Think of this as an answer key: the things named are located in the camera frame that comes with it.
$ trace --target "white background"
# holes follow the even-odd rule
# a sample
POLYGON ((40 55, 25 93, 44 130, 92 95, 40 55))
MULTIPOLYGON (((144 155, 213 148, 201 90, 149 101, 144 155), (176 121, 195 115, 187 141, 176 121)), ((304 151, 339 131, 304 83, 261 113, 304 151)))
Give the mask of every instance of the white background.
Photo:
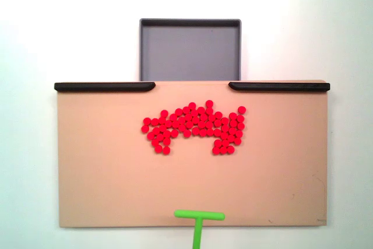
POLYGON ((191 248, 192 229, 58 226, 54 82, 137 80, 142 17, 239 18, 242 79, 331 84, 328 225, 202 248, 372 248, 373 0, 0 0, 0 248, 191 248))

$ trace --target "green t-handle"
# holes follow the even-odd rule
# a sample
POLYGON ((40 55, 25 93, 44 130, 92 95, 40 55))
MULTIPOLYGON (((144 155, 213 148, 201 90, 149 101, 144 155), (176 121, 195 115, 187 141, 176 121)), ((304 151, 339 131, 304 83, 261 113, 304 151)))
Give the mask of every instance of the green t-handle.
POLYGON ((174 213, 178 218, 195 219, 193 249, 200 249, 200 237, 202 235, 203 220, 224 220, 226 216, 220 212, 207 212, 207 211, 192 211, 192 210, 176 210, 174 213))

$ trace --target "cluster of red discs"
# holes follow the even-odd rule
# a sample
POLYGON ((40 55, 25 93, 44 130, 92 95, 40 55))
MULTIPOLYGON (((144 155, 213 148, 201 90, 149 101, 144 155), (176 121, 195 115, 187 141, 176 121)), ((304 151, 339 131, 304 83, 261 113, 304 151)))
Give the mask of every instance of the cluster of red discs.
POLYGON ((167 110, 162 110, 159 118, 145 118, 141 131, 147 134, 147 139, 152 142, 156 153, 168 155, 170 153, 171 138, 176 138, 182 133, 185 138, 191 135, 205 137, 215 136, 212 152, 214 155, 232 154, 235 144, 241 144, 242 130, 245 128, 246 112, 244 106, 239 106, 238 114, 232 112, 228 118, 223 117, 219 111, 214 113, 213 102, 206 101, 205 107, 198 107, 190 102, 183 109, 177 108, 174 113, 168 115, 167 110))

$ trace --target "gray tray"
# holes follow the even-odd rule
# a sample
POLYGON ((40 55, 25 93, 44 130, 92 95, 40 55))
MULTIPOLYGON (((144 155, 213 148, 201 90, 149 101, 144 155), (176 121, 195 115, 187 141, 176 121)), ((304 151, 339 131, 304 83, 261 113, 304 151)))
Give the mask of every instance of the gray tray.
POLYGON ((240 80, 239 19, 141 19, 140 80, 240 80))

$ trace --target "wooden board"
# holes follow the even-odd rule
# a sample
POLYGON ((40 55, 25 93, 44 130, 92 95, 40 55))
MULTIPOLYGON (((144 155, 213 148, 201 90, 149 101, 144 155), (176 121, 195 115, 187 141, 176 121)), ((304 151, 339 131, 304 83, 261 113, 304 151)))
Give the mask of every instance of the wooden board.
POLYGON ((58 93, 61 227, 189 226, 176 209, 215 211, 208 226, 326 224, 327 94, 238 92, 228 82, 156 82, 142 93, 58 93), (242 144, 173 140, 155 154, 145 117, 194 101, 225 116, 245 106, 242 144))

